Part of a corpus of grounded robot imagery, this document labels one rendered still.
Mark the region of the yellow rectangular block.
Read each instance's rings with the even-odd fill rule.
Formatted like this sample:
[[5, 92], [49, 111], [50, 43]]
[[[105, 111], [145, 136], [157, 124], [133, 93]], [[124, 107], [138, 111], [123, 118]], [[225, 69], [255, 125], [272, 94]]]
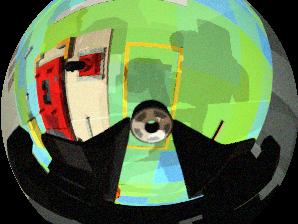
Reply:
[[31, 131], [33, 139], [35, 139], [37, 147], [44, 148], [43, 141], [41, 141], [41, 132], [39, 127], [37, 127], [36, 117], [31, 117], [31, 120], [27, 121], [29, 131]]

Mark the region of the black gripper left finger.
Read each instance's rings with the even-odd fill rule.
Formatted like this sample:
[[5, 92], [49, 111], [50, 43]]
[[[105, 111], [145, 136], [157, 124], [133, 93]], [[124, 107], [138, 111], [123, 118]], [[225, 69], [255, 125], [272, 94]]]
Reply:
[[106, 128], [106, 131], [84, 143], [63, 139], [51, 133], [41, 133], [41, 141], [49, 156], [88, 173], [94, 184], [105, 194], [106, 201], [116, 201], [129, 135], [130, 117], [125, 117], [120, 123]]

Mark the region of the yellow rectangular outline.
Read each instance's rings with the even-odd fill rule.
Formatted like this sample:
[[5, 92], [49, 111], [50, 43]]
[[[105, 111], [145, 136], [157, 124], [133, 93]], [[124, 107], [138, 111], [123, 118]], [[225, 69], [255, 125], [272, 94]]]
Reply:
[[[165, 45], [165, 44], [153, 44], [153, 43], [125, 43], [125, 59], [124, 59], [124, 73], [122, 73], [122, 76], [124, 76], [124, 92], [122, 92], [122, 115], [124, 115], [124, 119], [126, 117], [126, 84], [128, 84], [128, 64], [129, 64], [129, 51], [130, 51], [130, 45], [133, 45], [133, 47], [137, 47], [137, 45], [144, 45], [144, 47], [158, 47], [158, 48], [168, 48], [168, 49], [174, 49], [174, 51], [180, 51], [178, 53], [178, 69], [177, 69], [177, 81], [176, 81], [176, 87], [174, 87], [174, 92], [176, 92], [176, 95], [174, 95], [173, 100], [173, 107], [172, 107], [172, 117], [174, 120], [174, 113], [176, 113], [176, 107], [177, 107], [177, 95], [178, 95], [178, 88], [180, 88], [180, 77], [181, 77], [181, 67], [182, 67], [182, 49], [181, 47], [172, 47], [172, 45]], [[166, 143], [165, 148], [158, 148], [158, 147], [129, 147], [128, 148], [138, 148], [138, 149], [168, 149], [169, 145], [169, 139], [170, 135], [166, 137]]]

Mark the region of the orange thin rod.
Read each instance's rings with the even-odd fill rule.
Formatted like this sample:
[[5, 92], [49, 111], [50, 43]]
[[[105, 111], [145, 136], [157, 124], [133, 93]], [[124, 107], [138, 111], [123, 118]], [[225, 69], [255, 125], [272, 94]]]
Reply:
[[217, 139], [217, 137], [218, 137], [218, 133], [221, 132], [221, 129], [222, 129], [223, 125], [225, 125], [225, 121], [221, 121], [221, 123], [220, 123], [220, 127], [218, 127], [217, 132], [216, 132], [216, 135], [214, 135], [214, 136], [212, 137], [212, 140], [216, 140], [216, 139]]

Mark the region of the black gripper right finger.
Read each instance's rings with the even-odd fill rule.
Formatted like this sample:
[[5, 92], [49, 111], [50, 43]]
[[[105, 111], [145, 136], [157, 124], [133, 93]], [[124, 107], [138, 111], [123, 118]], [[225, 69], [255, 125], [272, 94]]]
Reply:
[[189, 125], [173, 121], [173, 145], [176, 147], [181, 173], [185, 177], [189, 200], [202, 196], [202, 190], [220, 175], [226, 164], [235, 156], [250, 151], [257, 140], [250, 137], [237, 143], [221, 144]]

